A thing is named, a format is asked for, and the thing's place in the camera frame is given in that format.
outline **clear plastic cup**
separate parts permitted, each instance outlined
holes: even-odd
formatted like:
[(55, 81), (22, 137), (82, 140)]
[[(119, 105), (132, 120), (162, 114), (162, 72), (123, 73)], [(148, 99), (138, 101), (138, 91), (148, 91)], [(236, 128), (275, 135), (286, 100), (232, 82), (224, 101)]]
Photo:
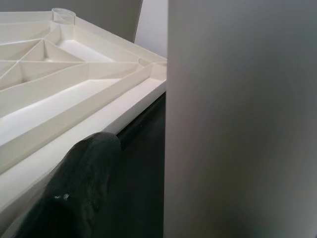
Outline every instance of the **clear plastic cup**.
[(76, 13), (64, 8), (53, 8), (53, 21), (60, 24), (74, 25)]

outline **white plastic tray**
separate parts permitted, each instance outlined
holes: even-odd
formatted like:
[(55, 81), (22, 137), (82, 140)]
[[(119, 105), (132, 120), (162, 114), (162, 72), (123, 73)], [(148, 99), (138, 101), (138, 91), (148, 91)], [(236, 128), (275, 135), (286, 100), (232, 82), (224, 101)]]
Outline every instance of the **white plastic tray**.
[(0, 13), (0, 234), (72, 145), (165, 91), (165, 58), (59, 13)]

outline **gray wall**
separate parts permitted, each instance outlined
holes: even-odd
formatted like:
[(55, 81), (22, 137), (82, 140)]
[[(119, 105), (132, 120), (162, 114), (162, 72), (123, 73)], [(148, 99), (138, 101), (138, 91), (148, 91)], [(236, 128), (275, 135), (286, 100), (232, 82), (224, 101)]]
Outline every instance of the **gray wall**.
[(69, 9), (80, 18), (134, 41), (142, 0), (1, 0), (0, 11)]
[(169, 1), (166, 238), (316, 237), (316, 11)]

